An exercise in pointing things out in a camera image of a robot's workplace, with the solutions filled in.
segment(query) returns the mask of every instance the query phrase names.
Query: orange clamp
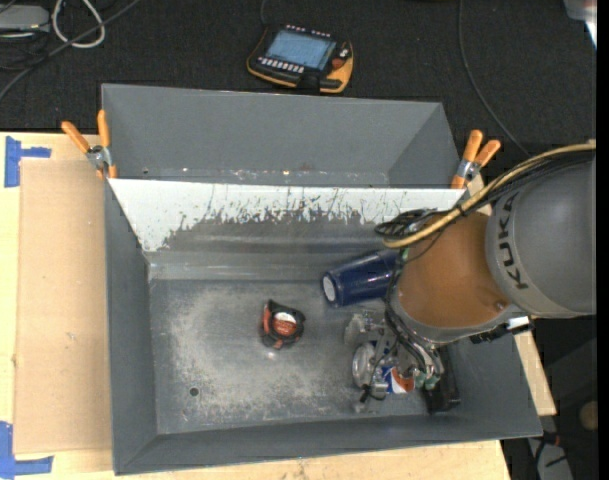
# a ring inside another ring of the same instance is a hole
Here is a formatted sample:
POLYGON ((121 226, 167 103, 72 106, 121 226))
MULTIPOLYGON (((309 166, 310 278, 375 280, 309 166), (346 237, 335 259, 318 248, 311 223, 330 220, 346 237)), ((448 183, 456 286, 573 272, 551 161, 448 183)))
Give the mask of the orange clamp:
POLYGON ((451 181, 451 188, 464 188, 468 185, 475 176, 480 172, 480 169, 488 164, 495 156, 502 143, 497 140, 489 140, 486 145, 480 150, 484 135, 480 130, 471 131, 462 160, 457 168, 457 172, 451 181))

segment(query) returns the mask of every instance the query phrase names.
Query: wire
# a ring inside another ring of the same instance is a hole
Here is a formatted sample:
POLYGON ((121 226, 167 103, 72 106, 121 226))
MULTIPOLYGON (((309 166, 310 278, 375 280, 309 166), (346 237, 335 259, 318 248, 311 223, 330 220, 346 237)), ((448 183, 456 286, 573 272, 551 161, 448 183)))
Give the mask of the wire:
POLYGON ((128 10, 130 10, 131 8, 133 8, 135 6, 135 4, 137 4, 139 1, 141 0, 133 0, 132 2, 130 2, 128 5, 126 5, 125 7, 123 7, 122 9, 120 9, 118 12, 116 12, 115 14, 113 14, 112 16, 110 16, 109 18, 105 19, 102 23, 99 23, 97 25, 95 25, 94 27, 89 28, 86 32, 81 33, 80 35, 78 35, 77 37, 74 37, 73 39, 61 44, 60 46, 58 46, 57 48, 51 50, 47 56, 44 58, 44 60, 42 62, 40 62, 39 64, 35 64, 34 66, 31 66, 29 68, 26 68, 24 71, 22 71, 21 73, 19 73, 17 76, 15 76, 15 78, 13 78, 7 85, 6 87, 4 87, 1 91, 0 91, 0 102, 4 99, 4 96, 6 96, 6 94, 8 93, 8 91, 17 83, 19 82, 22 78, 24 78, 26 75, 28 75, 33 69, 35 69, 37 66, 41 66, 43 64, 43 62, 46 62, 47 60, 53 58, 55 55, 57 55, 58 53, 60 53, 61 51, 65 50, 66 48, 68 48, 69 46, 72 46, 72 44, 74 42, 77 42, 81 39, 84 39, 86 36, 92 34, 93 32, 95 32, 98 28, 102 27, 102 26, 106 26, 110 23, 112 23, 113 21, 115 21, 116 19, 118 19, 120 16, 122 16, 123 14, 125 14, 128 10))
POLYGON ((267 0, 262 0, 262 5, 260 6, 260 21, 262 22, 262 25, 264 25, 264 26, 268 25, 268 22, 266 21, 266 18, 264 17, 264 7, 266 6, 266 1, 267 0))
POLYGON ((493 117, 493 119, 495 119, 495 122, 500 126, 500 128, 502 128, 502 130, 504 130, 504 133, 511 140, 511 142, 513 142, 513 144, 515 144, 518 147, 518 149, 522 153, 524 153, 524 155, 528 158, 531 156, 530 153, 526 150, 526 148, 524 148, 524 146, 522 146, 519 143, 519 141, 515 137, 513 137, 513 134, 510 131, 508 131, 506 126, 504 126, 504 123, 500 120, 499 117, 497 117, 497 114, 493 111, 491 106, 488 104, 488 102, 486 101, 486 98, 484 98, 484 95, 482 94, 482 91, 478 87, 477 82, 475 81, 475 78, 473 78, 473 73, 471 72, 471 68, 468 65, 468 59, 466 58, 466 52, 464 49, 464 37, 463 37, 463 32, 462 32, 462 29, 463 29, 463 27, 462 27, 462 15, 463 15, 462 10, 463 10, 463 6, 464 6, 463 2, 464 2, 464 0, 459 1, 457 31, 458 31, 459 46, 460 46, 460 56, 462 57, 462 62, 464 63, 464 69, 466 70, 468 79, 470 80, 471 85, 473 86, 473 89, 477 93, 477 96, 481 100, 482 104, 484 105, 484 107, 486 108, 488 113, 491 114, 491 116, 493 117))
POLYGON ((596 143, 592 141, 587 144, 575 144, 557 148, 525 160, 508 172, 495 178, 462 204, 457 204, 455 208, 444 213, 442 217, 431 222, 427 226, 422 227, 420 230, 410 232, 409 235, 404 238, 398 238, 399 234, 393 238, 385 237, 383 240, 384 245, 392 249, 407 247, 444 229, 455 220, 488 204, 489 201, 499 199, 501 195, 512 190, 516 183, 527 183, 532 181, 533 178, 548 175, 554 170, 565 168, 579 162, 585 162, 586 153, 592 153, 595 150, 596 143))
MULTIPOLYGON (((102 42, 104 42, 104 39, 106 37, 106 27, 104 26, 104 24, 102 22, 102 17, 100 16, 99 12, 97 12, 97 9, 95 9, 93 4, 89 0, 81 0, 81 1, 84 3, 84 5, 86 5, 86 7, 88 7, 88 10, 91 11, 91 14, 93 15, 93 17, 97 20, 98 24, 100 25, 100 27, 99 27, 100 35, 95 41, 92 41, 90 43, 78 43, 78 42, 74 41, 71 43, 71 46, 73 46, 75 48, 95 48, 96 46, 98 46, 98 45, 102 44, 102 42)), ((68 38, 64 34, 62 34, 62 31, 60 30, 60 27, 57 22, 60 11, 62 10, 63 3, 64 3, 64 0, 57 0, 55 2, 55 7, 53 8, 53 13, 51 14, 51 21, 53 22, 53 31, 55 32, 55 35, 57 35, 57 37, 59 37, 64 43, 66 43, 68 41, 68 38)))

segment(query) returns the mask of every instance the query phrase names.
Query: black cable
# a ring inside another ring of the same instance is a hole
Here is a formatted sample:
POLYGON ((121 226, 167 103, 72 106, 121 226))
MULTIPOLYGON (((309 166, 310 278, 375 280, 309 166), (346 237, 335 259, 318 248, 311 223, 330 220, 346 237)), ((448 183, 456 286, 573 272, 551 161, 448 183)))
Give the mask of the black cable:
POLYGON ((463 9, 463 6, 464 6, 463 2, 464 2, 464 0, 460 0, 459 1, 457 30, 458 30, 458 38, 459 38, 460 56, 462 57, 462 62, 464 63, 464 69, 466 70, 466 74, 468 76, 468 79, 470 80, 471 85, 473 86, 473 89, 475 90, 475 92, 476 92, 477 96, 479 97, 479 99, 482 101, 482 104, 486 108, 487 112, 489 114, 491 114, 491 116, 493 117, 493 119, 495 119, 495 121, 500 126, 500 128, 502 128, 502 130, 504 130, 504 133, 511 140, 511 142, 513 142, 513 144, 515 144, 517 146, 517 148, 522 153, 524 153, 524 155, 527 158, 529 158, 531 156, 531 154, 526 150, 526 148, 524 148, 524 146, 522 146, 519 143, 519 141, 515 137, 513 137, 513 134, 508 131, 506 126, 504 126, 504 123, 502 123, 500 118, 497 117, 497 114, 495 114, 495 112, 493 111, 491 106, 486 101, 486 98, 484 98, 484 95, 482 94, 482 91, 478 87, 477 82, 475 81, 475 78, 473 78, 473 73, 471 72, 471 68, 468 65, 468 59, 466 58, 466 52, 464 50, 464 38, 463 38, 463 32, 462 32, 462 29, 463 29, 463 27, 462 27, 462 14, 463 14, 462 9, 463 9))
POLYGON ((4 98, 4 96, 6 96, 6 94, 8 93, 8 91, 18 82, 20 81, 22 78, 24 78, 26 75, 28 75, 33 69, 35 69, 38 66, 41 66, 44 62, 46 62, 47 60, 53 58, 55 55, 57 55, 58 53, 60 53, 62 50, 65 50, 66 48, 68 48, 69 46, 71 46, 73 43, 76 43, 78 41, 80 41, 81 39, 84 39, 86 36, 92 34, 93 32, 95 32, 97 29, 99 29, 100 27, 106 26, 109 23, 112 23, 113 21, 115 21, 116 19, 118 19, 120 16, 122 16, 124 13, 126 13, 128 10, 130 10, 133 6, 135 6, 135 4, 137 4, 140 0, 133 0, 132 2, 130 2, 128 5, 126 5, 124 8, 120 9, 118 12, 116 12, 115 14, 113 14, 112 16, 110 16, 109 18, 105 19, 104 21, 102 21, 101 23, 98 23, 97 25, 89 28, 86 32, 82 32, 80 35, 78 35, 77 37, 74 37, 73 39, 70 39, 68 41, 66 41, 65 43, 62 43, 60 46, 58 46, 57 48, 53 49, 52 51, 50 51, 46 57, 44 58, 44 60, 42 60, 39 64, 35 64, 34 66, 31 66, 29 68, 26 68, 24 71, 22 71, 21 73, 19 73, 15 78, 13 78, 13 80, 11 80, 1 91, 0 91, 0 102, 2 101, 2 99, 4 98))
POLYGON ((260 21, 262 22, 262 25, 267 26, 268 22, 266 21, 266 18, 264 17, 264 7, 266 6, 266 2, 267 0, 262 0, 262 5, 260 6, 260 21))

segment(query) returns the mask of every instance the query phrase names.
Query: gray metal tray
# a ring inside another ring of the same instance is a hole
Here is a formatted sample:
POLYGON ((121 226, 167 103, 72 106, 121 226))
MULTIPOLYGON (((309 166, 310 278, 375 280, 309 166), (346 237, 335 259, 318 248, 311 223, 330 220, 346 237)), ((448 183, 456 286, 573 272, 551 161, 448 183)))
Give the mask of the gray metal tray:
POLYGON ((117 473, 541 433, 510 336, 449 346, 462 402, 446 413, 429 415, 420 393, 352 408, 343 333, 363 308, 330 307, 320 279, 381 242, 363 207, 323 198, 311 212, 303 194, 409 188, 448 204, 458 158, 440 104, 121 85, 102 97, 120 170, 105 186, 117 473), (209 183, 230 184, 230 200, 189 218, 182 190, 209 183), (231 211, 244 186, 294 190, 275 218, 275 205, 231 211), (306 315, 290 349, 260 341, 269 298, 306 315))

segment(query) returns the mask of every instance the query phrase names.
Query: black floor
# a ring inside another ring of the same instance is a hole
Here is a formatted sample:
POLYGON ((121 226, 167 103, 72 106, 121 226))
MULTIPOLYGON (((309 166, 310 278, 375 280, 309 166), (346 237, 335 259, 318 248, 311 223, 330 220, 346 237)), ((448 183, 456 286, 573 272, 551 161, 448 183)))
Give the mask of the black floor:
MULTIPOLYGON (((111 19, 135 0, 90 1, 111 19)), ((94 132, 104 82, 272 91, 245 65, 263 1, 141 0, 92 49, 63 47, 54 34, 0 43, 0 130, 55 131, 70 120, 94 132)), ((265 0, 263 15, 351 40, 350 85, 329 97, 440 101, 460 150, 474 128, 502 140, 488 176, 525 152, 596 135, 596 50, 562 0, 265 0)), ((96 25, 80 0, 58 23, 68 38, 96 25)))

